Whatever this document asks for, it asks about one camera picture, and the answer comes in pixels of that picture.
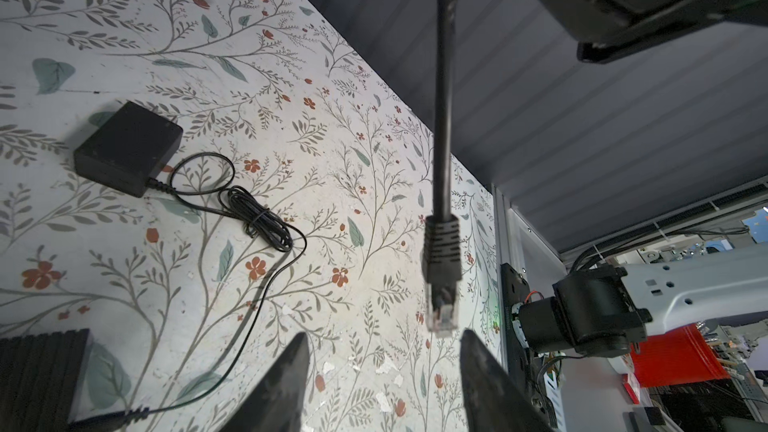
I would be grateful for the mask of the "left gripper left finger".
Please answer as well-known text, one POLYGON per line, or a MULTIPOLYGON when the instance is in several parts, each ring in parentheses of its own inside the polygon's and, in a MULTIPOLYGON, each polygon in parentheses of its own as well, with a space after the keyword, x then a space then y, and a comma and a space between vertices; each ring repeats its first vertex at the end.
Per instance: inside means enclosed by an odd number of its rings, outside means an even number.
POLYGON ((220 431, 300 431, 309 362, 308 337, 297 333, 220 431))

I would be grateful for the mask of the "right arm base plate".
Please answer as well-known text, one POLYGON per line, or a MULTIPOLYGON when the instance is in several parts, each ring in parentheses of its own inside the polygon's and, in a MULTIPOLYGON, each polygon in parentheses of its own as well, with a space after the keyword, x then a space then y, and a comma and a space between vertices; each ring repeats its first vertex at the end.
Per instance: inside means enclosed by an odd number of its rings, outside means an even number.
POLYGON ((536 382, 542 360, 532 354, 523 338, 517 313, 530 293, 527 281, 509 263, 499 269, 502 322, 508 375, 523 397, 548 426, 557 427, 551 401, 536 382))

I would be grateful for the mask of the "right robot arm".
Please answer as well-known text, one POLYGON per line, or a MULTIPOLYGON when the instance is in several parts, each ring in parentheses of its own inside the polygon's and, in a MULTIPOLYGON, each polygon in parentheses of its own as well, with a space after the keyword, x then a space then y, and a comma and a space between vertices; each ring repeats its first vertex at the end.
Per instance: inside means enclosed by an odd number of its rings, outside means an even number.
MULTIPOLYGON (((767 0, 540 0, 586 64, 609 64, 721 23, 765 26, 767 0)), ((651 336, 767 307, 767 249, 671 263, 612 266, 584 251, 551 297, 516 298, 505 317, 534 353, 615 357, 651 336)))

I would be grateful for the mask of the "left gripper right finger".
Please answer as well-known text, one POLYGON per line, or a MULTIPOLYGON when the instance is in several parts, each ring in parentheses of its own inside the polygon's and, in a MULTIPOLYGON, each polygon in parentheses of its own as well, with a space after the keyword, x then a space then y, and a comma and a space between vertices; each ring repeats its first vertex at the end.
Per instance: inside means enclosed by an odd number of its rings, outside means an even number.
POLYGON ((552 431, 547 420, 470 329, 465 329, 461 336, 460 371, 469 432, 552 431))

